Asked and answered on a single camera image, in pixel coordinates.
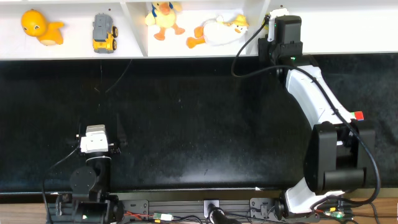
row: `toy truck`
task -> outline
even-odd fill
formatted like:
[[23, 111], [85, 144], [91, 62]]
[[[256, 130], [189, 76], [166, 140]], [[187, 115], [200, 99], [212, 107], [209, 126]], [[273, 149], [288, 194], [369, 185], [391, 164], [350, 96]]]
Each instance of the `toy truck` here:
[[93, 22], [93, 47], [96, 53], [113, 53], [118, 44], [115, 38], [118, 37], [118, 28], [113, 25], [112, 17], [106, 14], [95, 15]]

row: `wooden floor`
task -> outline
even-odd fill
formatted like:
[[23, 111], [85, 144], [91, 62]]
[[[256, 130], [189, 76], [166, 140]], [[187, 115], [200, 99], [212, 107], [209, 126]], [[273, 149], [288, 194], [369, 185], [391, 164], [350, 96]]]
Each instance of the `wooden floor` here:
[[[378, 215], [397, 216], [398, 198], [378, 198], [374, 201]], [[353, 209], [354, 213], [373, 216], [373, 210], [370, 205]], [[376, 223], [374, 218], [354, 218], [358, 223]], [[398, 223], [397, 218], [380, 218], [382, 224]], [[0, 204], [0, 224], [23, 224], [23, 223], [45, 223], [44, 204]], [[337, 223], [327, 221], [320, 223]]]

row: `black tabletop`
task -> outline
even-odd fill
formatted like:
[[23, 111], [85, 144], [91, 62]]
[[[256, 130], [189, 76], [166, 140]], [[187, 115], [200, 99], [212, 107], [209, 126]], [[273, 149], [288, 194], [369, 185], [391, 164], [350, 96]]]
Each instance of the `black tabletop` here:
[[[383, 187], [397, 187], [398, 55], [317, 56], [349, 111], [374, 121]], [[78, 123], [119, 117], [128, 146], [114, 156], [113, 192], [291, 187], [302, 177], [311, 128], [273, 77], [233, 79], [231, 58], [0, 62], [0, 192], [38, 192], [45, 170], [73, 150]], [[239, 72], [258, 68], [242, 58]], [[48, 175], [70, 190], [74, 155]]]

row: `duck beak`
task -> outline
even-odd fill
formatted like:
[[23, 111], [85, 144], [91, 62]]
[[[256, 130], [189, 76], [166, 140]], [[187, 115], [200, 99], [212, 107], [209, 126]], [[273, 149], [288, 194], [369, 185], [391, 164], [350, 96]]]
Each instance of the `duck beak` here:
[[167, 4], [166, 2], [165, 2], [165, 3], [162, 3], [162, 4], [159, 6], [159, 10], [160, 10], [163, 14], [168, 15], [168, 14], [170, 13], [170, 6], [169, 6], [169, 4]]

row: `rubber duck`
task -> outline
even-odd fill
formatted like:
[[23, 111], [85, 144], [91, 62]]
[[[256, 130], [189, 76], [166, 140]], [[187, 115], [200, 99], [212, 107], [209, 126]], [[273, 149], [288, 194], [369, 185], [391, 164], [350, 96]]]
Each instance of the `rubber duck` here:
[[195, 28], [196, 38], [189, 37], [187, 46], [192, 49], [204, 43], [212, 46], [230, 44], [243, 37], [248, 27], [249, 24], [244, 15], [238, 15], [233, 22], [224, 22], [224, 18], [218, 16], [216, 19], [206, 21], [203, 26]]
[[46, 46], [63, 44], [62, 34], [59, 30], [63, 27], [62, 22], [47, 22], [40, 12], [32, 9], [24, 13], [21, 24], [27, 35], [36, 37], [40, 43]]
[[160, 27], [159, 33], [154, 35], [157, 40], [165, 39], [164, 34], [168, 28], [173, 28], [176, 35], [185, 32], [185, 29], [176, 25], [177, 15], [174, 10], [180, 12], [182, 10], [181, 4], [177, 2], [152, 2], [152, 11], [145, 18], [145, 23], [148, 26], [156, 24]]

